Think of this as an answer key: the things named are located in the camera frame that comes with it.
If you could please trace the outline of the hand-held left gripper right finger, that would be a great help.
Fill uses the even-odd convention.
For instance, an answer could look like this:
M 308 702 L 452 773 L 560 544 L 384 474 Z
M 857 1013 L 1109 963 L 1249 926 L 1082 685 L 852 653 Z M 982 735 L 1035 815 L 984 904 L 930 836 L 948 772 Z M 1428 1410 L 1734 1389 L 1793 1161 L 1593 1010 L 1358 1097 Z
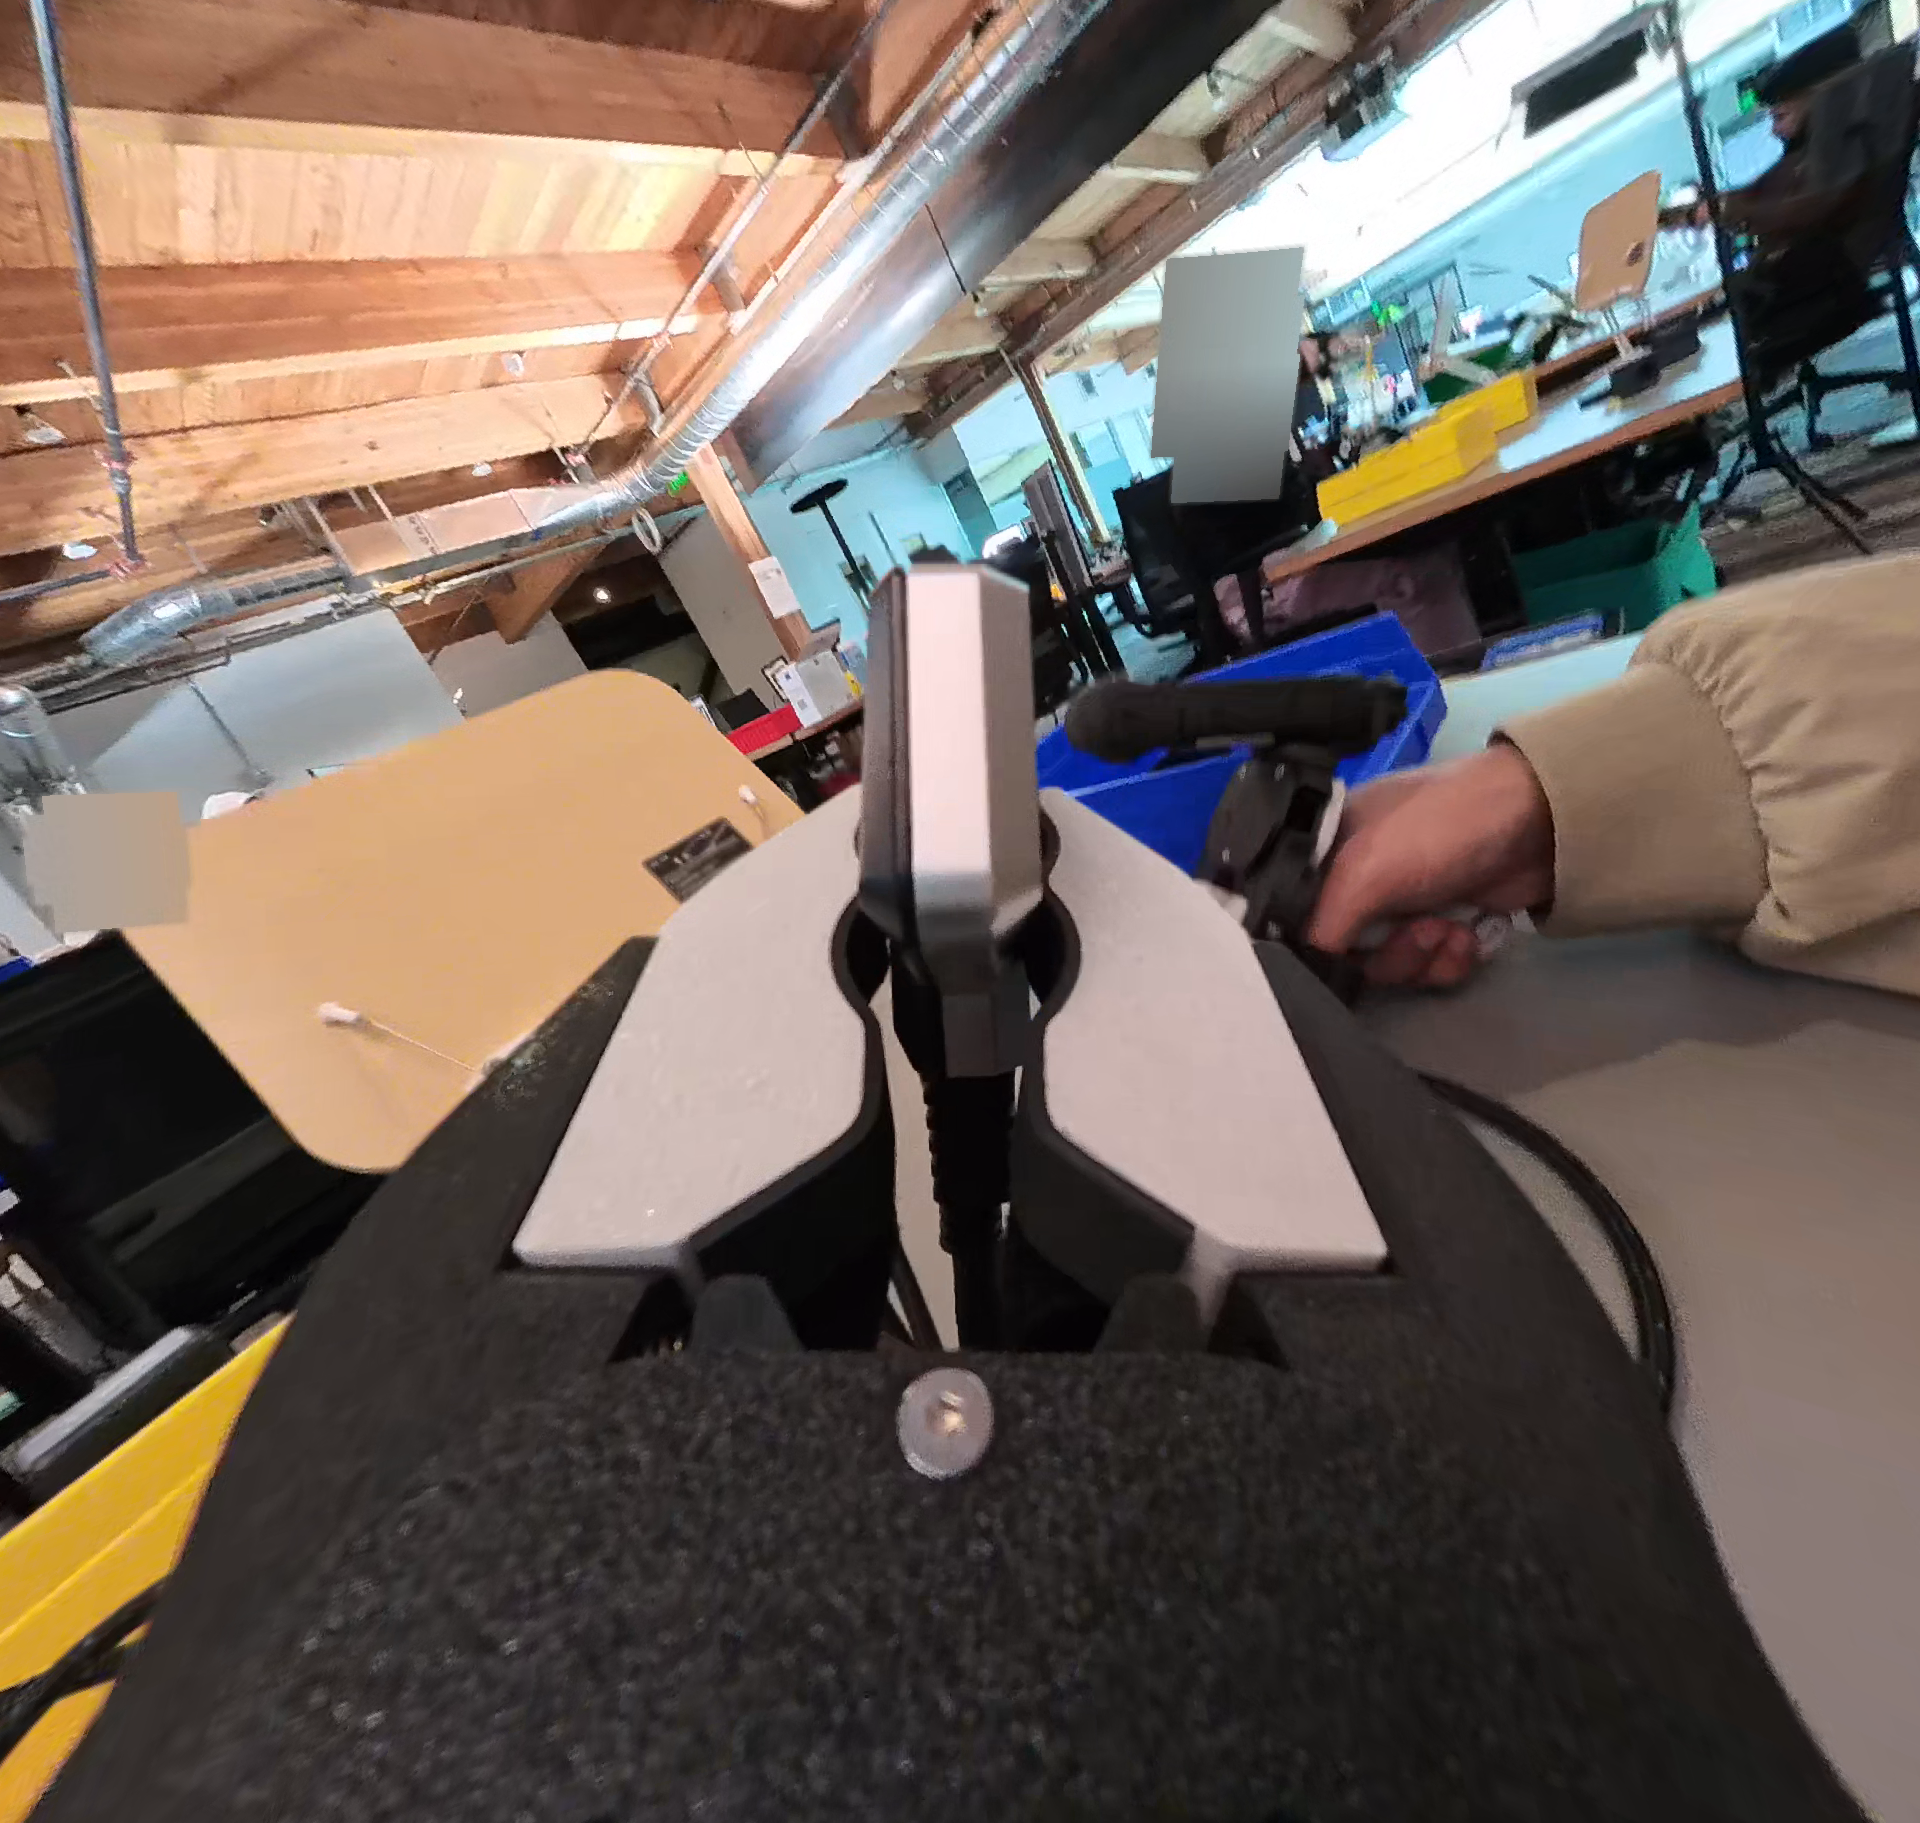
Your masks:
M 1367 1281 L 1377 1212 L 1252 939 L 1210 888 L 1059 789 L 1050 980 L 1012 1123 L 1005 1346 L 1090 1349 L 1142 1278 L 1212 1330 L 1243 1278 Z

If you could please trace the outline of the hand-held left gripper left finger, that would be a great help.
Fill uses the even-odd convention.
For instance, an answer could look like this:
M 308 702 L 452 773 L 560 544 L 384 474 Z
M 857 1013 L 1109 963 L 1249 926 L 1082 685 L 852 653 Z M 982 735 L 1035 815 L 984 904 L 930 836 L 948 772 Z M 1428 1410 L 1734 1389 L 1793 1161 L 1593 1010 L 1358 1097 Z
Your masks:
M 802 1346 L 878 1347 L 894 1118 L 857 801 L 732 860 L 659 928 L 515 1236 L 532 1271 L 760 1278 Z

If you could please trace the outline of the blue plastic bin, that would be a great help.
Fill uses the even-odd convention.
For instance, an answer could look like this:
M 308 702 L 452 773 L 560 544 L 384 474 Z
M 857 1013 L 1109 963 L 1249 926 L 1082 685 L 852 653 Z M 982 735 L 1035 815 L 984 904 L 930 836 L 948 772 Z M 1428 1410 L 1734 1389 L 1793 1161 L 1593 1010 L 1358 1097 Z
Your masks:
M 1402 725 L 1384 733 L 1365 752 L 1337 761 L 1336 777 L 1348 791 L 1428 759 L 1429 742 L 1450 712 L 1450 702 L 1438 672 L 1391 612 L 1374 612 L 1330 631 L 1240 657 L 1219 669 L 1202 672 L 1196 681 L 1308 676 L 1395 679 L 1405 688 Z M 1068 792 L 1165 857 L 1182 873 L 1193 873 L 1202 859 L 1212 812 L 1245 754 L 1243 744 L 1198 754 L 1149 751 L 1127 765 L 1115 765 L 1078 752 L 1069 744 L 1066 728 L 1052 728 L 1036 744 L 1036 779 L 1042 789 Z

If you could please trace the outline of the black HDMI switch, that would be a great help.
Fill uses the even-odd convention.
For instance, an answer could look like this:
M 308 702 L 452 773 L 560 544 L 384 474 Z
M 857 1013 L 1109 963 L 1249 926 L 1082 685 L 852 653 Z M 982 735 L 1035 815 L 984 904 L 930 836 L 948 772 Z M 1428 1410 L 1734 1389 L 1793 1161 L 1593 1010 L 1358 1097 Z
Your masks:
M 1003 1078 L 1026 1055 L 1021 935 L 1045 893 L 1031 659 L 1028 591 L 1003 572 L 937 563 L 878 585 L 857 909 L 925 1078 Z

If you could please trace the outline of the yellow plastic bin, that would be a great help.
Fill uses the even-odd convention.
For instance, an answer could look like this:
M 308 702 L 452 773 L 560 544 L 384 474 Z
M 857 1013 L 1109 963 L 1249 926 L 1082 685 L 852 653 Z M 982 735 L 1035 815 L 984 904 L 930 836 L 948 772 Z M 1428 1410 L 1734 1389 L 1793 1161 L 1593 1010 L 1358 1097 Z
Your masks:
M 228 1365 L 3 1535 L 3 1687 L 56 1667 L 174 1570 L 229 1429 L 289 1323 L 261 1323 Z
M 1462 481 L 1497 455 L 1501 443 L 1483 424 L 1459 417 L 1426 431 L 1405 434 L 1398 443 L 1327 476 L 1316 486 L 1323 523 L 1349 526 L 1407 499 Z
M 1422 378 L 1422 394 L 1424 406 L 1405 424 L 1409 436 L 1466 417 L 1501 441 L 1542 408 L 1534 370 L 1485 370 L 1478 363 L 1429 372 Z

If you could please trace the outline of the person's right forearm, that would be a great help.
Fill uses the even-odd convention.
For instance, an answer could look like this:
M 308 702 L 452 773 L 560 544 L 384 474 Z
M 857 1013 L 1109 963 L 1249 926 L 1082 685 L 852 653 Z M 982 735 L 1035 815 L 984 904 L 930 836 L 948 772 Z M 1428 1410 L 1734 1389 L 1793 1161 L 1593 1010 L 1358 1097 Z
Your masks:
M 1624 672 L 1506 719 L 1553 827 L 1546 933 L 1687 926 L 1918 994 L 1918 558 L 1661 615 Z

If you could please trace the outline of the person's right hand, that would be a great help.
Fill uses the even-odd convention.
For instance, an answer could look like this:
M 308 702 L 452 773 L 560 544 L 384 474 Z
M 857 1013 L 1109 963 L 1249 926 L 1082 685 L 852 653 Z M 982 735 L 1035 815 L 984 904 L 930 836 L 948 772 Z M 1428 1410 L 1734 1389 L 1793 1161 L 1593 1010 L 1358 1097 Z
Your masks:
M 1553 897 L 1551 808 L 1522 752 L 1489 744 L 1351 796 L 1304 939 L 1367 982 L 1450 991 L 1480 965 L 1478 919 Z

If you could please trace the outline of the green storage box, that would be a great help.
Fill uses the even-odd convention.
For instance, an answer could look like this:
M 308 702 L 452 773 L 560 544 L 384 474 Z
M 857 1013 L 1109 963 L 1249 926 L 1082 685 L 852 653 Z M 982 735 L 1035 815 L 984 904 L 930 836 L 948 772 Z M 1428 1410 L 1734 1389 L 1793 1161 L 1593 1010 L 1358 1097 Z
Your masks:
M 1697 509 L 1537 545 L 1511 563 L 1530 625 L 1602 615 L 1635 636 L 1676 605 L 1713 599 L 1722 587 Z

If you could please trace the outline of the long wooden table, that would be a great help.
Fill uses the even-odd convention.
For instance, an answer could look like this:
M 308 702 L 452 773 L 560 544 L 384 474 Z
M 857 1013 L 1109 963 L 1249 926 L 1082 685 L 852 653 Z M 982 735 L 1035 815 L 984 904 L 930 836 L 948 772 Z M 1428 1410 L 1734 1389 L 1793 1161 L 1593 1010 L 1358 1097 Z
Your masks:
M 1482 465 L 1450 485 L 1388 507 L 1360 523 L 1329 528 L 1322 523 L 1309 539 L 1292 544 L 1262 563 L 1266 585 L 1306 575 L 1306 572 L 1353 556 L 1374 545 L 1400 539 L 1442 518 L 1489 507 L 1518 486 L 1548 481 L 1569 467 L 1584 465 L 1610 452 L 1631 448 L 1678 425 L 1723 410 L 1742 394 L 1741 354 L 1736 323 L 1720 316 L 1701 328 L 1699 351 L 1669 365 L 1643 392 L 1629 399 L 1586 403 L 1567 394 L 1522 422 Z

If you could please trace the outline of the silver ventilation duct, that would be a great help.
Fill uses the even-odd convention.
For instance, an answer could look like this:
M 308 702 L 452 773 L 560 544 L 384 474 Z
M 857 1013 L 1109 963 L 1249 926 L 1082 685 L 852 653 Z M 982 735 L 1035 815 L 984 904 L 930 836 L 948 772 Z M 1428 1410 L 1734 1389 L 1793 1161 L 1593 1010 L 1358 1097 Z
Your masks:
M 1118 152 L 1118 135 L 1146 90 L 1118 62 L 1125 17 L 1146 0 L 1009 0 L 915 107 L 878 170 L 838 199 L 802 239 L 765 302 L 749 311 L 730 356 L 713 356 L 671 410 L 659 415 L 647 448 L 574 504 L 525 518 L 487 556 L 456 552 L 442 580 L 351 577 L 339 559 L 309 558 L 252 575 L 198 577 L 134 599 L 82 636 L 82 669 L 129 669 L 182 652 L 188 636 L 276 605 L 337 596 L 367 603 L 398 592 L 435 596 L 457 580 L 496 580 L 582 552 L 631 523 L 699 452 L 753 408 L 795 359 L 816 347 L 842 351 L 843 323 L 856 326 L 856 359 L 878 338 L 866 323 L 887 314 L 868 292 L 902 260 L 911 231 L 930 231 L 939 198 L 962 198 L 977 255 L 995 267 L 1031 231 L 1028 213 L 1062 201 Z

